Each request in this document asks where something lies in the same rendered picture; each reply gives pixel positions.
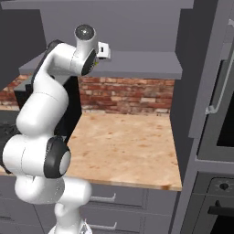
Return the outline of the grey cabinet door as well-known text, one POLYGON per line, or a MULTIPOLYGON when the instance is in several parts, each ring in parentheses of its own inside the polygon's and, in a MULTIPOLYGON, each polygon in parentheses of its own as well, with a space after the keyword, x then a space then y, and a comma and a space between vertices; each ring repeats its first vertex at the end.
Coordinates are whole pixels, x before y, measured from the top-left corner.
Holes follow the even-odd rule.
POLYGON ((40 11, 4 9, 0 0, 0 90, 19 76, 19 68, 46 49, 40 11))
POLYGON ((219 62, 228 50, 223 48, 223 44, 233 6, 234 0, 200 0, 197 4, 195 23, 200 46, 197 49, 196 72, 199 83, 188 132, 189 138, 198 138, 202 133, 219 62))

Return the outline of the grey base cabinet front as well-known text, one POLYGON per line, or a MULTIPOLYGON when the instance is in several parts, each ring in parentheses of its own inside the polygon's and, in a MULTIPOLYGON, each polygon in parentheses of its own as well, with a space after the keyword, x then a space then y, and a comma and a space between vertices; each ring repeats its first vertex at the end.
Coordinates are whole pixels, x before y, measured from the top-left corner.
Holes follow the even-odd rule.
POLYGON ((48 234, 55 226, 53 205, 32 205, 15 193, 14 176, 0 175, 0 234, 48 234))

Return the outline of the grey tall oven housing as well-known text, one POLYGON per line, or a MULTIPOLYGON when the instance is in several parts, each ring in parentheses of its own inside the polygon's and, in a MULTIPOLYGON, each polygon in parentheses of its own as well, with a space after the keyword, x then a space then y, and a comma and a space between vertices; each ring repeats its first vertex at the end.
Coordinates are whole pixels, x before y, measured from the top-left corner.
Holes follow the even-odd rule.
POLYGON ((200 46, 196 33, 196 12, 200 0, 194 0, 191 9, 181 11, 175 52, 183 69, 182 78, 175 82, 170 120, 175 141, 176 156, 181 176, 182 190, 177 194, 169 234, 180 234, 186 209, 192 193, 200 163, 197 148, 200 140, 189 138, 191 117, 196 102, 199 78, 197 77, 197 49, 200 46))

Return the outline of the grey drawer front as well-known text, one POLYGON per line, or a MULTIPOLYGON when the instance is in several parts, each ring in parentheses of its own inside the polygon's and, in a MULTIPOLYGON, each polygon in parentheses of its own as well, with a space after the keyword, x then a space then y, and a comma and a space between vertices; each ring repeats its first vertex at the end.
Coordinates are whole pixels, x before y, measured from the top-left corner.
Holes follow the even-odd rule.
POLYGON ((145 208, 147 190, 128 186, 92 185, 92 195, 95 197, 112 197, 116 193, 113 203, 90 201, 89 205, 123 208, 145 208))
POLYGON ((139 213, 92 207, 82 207, 80 213, 89 224, 113 226, 117 222, 116 230, 93 230, 123 232, 124 234, 140 234, 141 232, 143 218, 139 213))

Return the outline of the black hob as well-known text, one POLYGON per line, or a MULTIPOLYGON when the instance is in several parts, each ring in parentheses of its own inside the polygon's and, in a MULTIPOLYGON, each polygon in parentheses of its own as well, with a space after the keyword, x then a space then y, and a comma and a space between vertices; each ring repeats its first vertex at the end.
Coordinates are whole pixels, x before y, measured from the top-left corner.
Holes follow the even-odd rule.
POLYGON ((3 151, 7 141, 16 134, 20 134, 17 127, 12 122, 0 122, 0 165, 4 168, 7 174, 11 172, 5 167, 3 162, 3 151))

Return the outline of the black lower oven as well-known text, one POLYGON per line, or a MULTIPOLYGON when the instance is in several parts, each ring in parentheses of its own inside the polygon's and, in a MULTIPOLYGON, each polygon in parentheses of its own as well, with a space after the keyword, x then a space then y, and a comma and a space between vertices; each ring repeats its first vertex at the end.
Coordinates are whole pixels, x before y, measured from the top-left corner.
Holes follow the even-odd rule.
POLYGON ((180 234, 234 234, 234 217, 208 214, 217 200, 234 208, 234 175, 198 172, 180 234), (220 189, 221 183, 229 188, 220 189))

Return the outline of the grey open wall cabinet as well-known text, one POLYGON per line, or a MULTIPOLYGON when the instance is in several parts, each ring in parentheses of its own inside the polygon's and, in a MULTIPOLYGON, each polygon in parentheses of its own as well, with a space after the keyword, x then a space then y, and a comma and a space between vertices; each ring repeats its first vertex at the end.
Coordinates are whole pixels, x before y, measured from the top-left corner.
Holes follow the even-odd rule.
POLYGON ((88 24, 111 58, 90 73, 92 77, 179 80, 182 68, 176 55, 180 13, 194 0, 8 0, 7 9, 40 12, 45 40, 76 44, 74 30, 88 24))

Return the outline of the grey wall oven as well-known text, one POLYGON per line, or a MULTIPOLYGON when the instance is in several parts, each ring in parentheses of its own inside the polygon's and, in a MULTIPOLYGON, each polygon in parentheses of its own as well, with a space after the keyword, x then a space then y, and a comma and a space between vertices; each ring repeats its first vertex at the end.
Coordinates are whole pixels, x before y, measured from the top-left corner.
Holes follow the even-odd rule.
POLYGON ((232 38, 229 56, 222 60, 233 63, 218 112, 206 114, 197 149, 199 160, 234 163, 234 19, 229 20, 229 30, 232 38))

